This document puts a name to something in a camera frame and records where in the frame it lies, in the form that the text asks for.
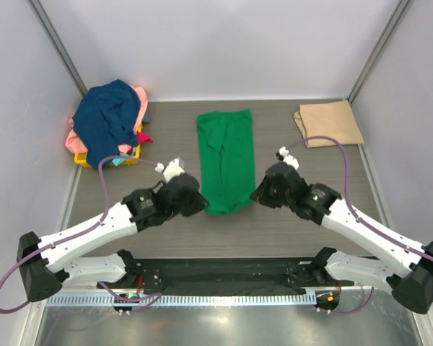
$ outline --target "table surface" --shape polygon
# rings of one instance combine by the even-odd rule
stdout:
[[[144,132],[154,143],[142,146],[142,158],[163,163],[179,156],[185,169],[201,178],[196,118],[213,110],[250,109],[253,116],[255,176],[276,163],[274,153],[301,135],[293,114],[302,103],[327,101],[215,101],[150,103],[150,124]],[[347,146],[350,161],[352,203],[378,219],[378,212],[357,146]],[[298,158],[299,173],[308,183],[322,182],[344,190],[344,160],[336,147],[307,149],[300,145],[291,153]],[[153,187],[161,176],[150,166],[113,167],[105,170],[111,201],[117,202],[132,190]],[[104,197],[97,171],[85,169],[80,176],[69,225],[101,213]],[[323,247],[335,247],[356,255],[368,254],[347,238],[303,221],[288,209],[272,210],[250,205],[231,216],[199,213],[192,218],[176,217],[160,227],[110,242],[90,255],[107,255],[127,249],[135,257],[302,257],[314,256]]]

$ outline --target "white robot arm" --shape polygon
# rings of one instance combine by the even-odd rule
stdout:
[[[62,232],[38,238],[30,232],[21,236],[17,260],[36,249],[50,245],[38,256],[24,263],[19,271],[28,301],[46,299],[63,287],[91,285],[97,282],[116,283],[129,287],[138,276],[135,259],[126,250],[106,257],[80,257],[114,239],[132,235],[151,226],[162,225],[176,215],[192,216],[209,202],[199,193],[199,183],[185,173],[181,161],[175,159],[167,167],[157,167],[165,180],[151,189],[133,191],[108,211],[104,220],[95,216]],[[76,236],[90,226],[92,231]],[[55,246],[62,239],[63,244]]]
[[[424,246],[401,236],[349,205],[331,188],[308,185],[297,172],[298,161],[285,148],[277,157],[280,162],[266,171],[251,198],[270,208],[288,207],[300,218],[340,233],[378,258],[354,257],[324,248],[312,261],[310,275],[319,282],[332,278],[371,285],[391,292],[407,309],[419,314],[428,312],[433,302],[433,262],[407,249],[433,257],[433,241]]]

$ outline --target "pink cloth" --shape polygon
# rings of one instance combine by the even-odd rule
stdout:
[[[138,94],[139,101],[141,103],[141,106],[140,106],[139,112],[138,112],[138,117],[136,119],[135,126],[133,127],[133,132],[136,133],[136,132],[138,132],[138,128],[141,125],[141,122],[143,121],[143,117],[144,117],[144,114],[146,113],[148,101],[147,101],[146,92],[144,91],[144,89],[141,86],[138,86],[138,87],[133,88],[133,89]],[[69,119],[69,125],[72,128],[74,127],[74,121],[72,120],[72,117],[71,117],[71,119]],[[71,132],[69,132],[69,135],[67,136],[65,145],[66,145],[66,148],[70,152],[72,152],[73,154],[86,153],[88,151],[87,147],[83,144],[82,140],[79,138],[79,136],[75,133],[74,130],[71,130]],[[131,146],[129,146],[127,144],[121,144],[118,146],[118,150],[122,154],[127,153],[130,148],[131,148]]]
[[[149,137],[146,133],[138,132],[136,134],[138,136],[138,143],[152,143],[153,140],[151,137]]]

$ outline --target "tan cloth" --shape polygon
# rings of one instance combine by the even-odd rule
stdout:
[[[294,119],[303,138],[329,136],[343,145],[364,143],[353,111],[346,100],[319,105],[300,105],[300,111],[295,113]],[[335,146],[333,142],[325,139],[315,139],[305,144],[308,148]]]

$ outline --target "yellow basket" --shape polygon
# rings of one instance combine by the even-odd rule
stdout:
[[[140,125],[138,128],[138,132],[142,132],[142,131],[143,131],[143,125]],[[140,156],[141,156],[141,146],[138,144],[138,146],[136,147],[136,153],[133,155],[133,157],[139,159]],[[74,162],[86,168],[93,168],[89,163],[87,163],[87,153],[75,154]],[[119,164],[119,166],[131,166],[132,164],[139,164],[139,162],[132,159],[125,159],[121,164]]]

